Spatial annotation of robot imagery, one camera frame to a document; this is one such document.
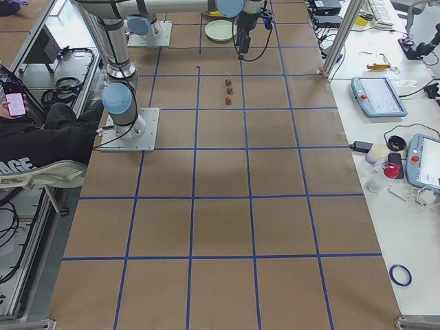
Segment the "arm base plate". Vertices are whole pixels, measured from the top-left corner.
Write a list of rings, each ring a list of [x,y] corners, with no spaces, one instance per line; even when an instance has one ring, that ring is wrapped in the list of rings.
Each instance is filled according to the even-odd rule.
[[[134,126],[114,126],[113,119],[107,116],[107,126],[97,149],[102,152],[154,151],[157,128],[160,118],[159,108],[139,108]]]
[[[168,47],[171,41],[172,21],[156,21],[152,25],[140,21],[127,23],[130,31],[128,47]]]

